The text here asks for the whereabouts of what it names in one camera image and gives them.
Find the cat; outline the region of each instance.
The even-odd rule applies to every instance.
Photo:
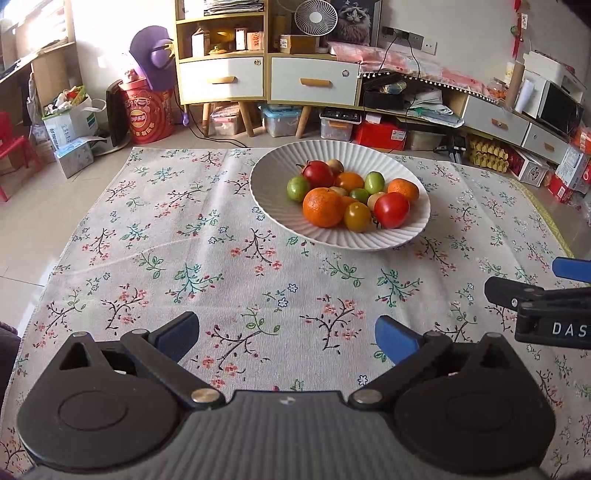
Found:
[[[339,20],[334,30],[334,38],[357,45],[369,45],[371,18],[368,10],[351,5],[342,6],[339,10]]]

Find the wall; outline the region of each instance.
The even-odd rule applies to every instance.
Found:
[[[121,78],[122,53],[134,35],[149,25],[173,34],[173,0],[72,0],[80,71],[92,97]]]
[[[382,25],[407,30],[437,42],[440,64],[483,82],[503,79],[512,60],[514,0],[382,0]],[[540,50],[573,66],[584,82],[591,52],[591,31],[568,7],[556,0],[528,0],[526,35]],[[520,54],[529,51],[525,39]]]

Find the red box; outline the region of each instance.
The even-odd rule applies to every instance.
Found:
[[[572,189],[568,188],[556,175],[552,175],[548,190],[560,203],[567,203],[573,195]]]
[[[406,132],[382,120],[378,124],[363,121],[355,128],[355,143],[364,147],[404,150]]]

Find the red chair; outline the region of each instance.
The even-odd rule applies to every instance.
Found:
[[[37,164],[39,170],[42,169],[43,165],[41,164],[35,149],[29,142],[29,139],[25,138],[23,135],[18,138],[14,138],[12,136],[12,122],[10,120],[10,115],[8,115],[6,112],[0,112],[0,141],[2,142],[0,144],[0,160],[9,155],[15,149],[22,148],[22,156],[25,160],[25,168],[29,168],[29,160],[33,160]],[[8,197],[6,196],[6,193],[4,193],[1,185],[0,200],[3,202],[8,201]]]

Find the table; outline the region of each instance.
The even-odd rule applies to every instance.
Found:
[[[289,234],[255,206],[249,172],[267,151],[133,149],[74,232],[27,328],[4,402],[0,466],[28,468],[15,416],[72,331],[114,340],[192,310],[202,335],[181,364],[227,397],[247,388],[349,395],[392,366],[374,338],[385,313],[459,342],[502,332],[556,412],[543,468],[589,467],[587,353],[516,343],[514,314],[483,295],[492,275],[579,286],[552,274],[566,247],[519,184],[393,156],[429,192],[429,224],[396,250],[341,251]]]

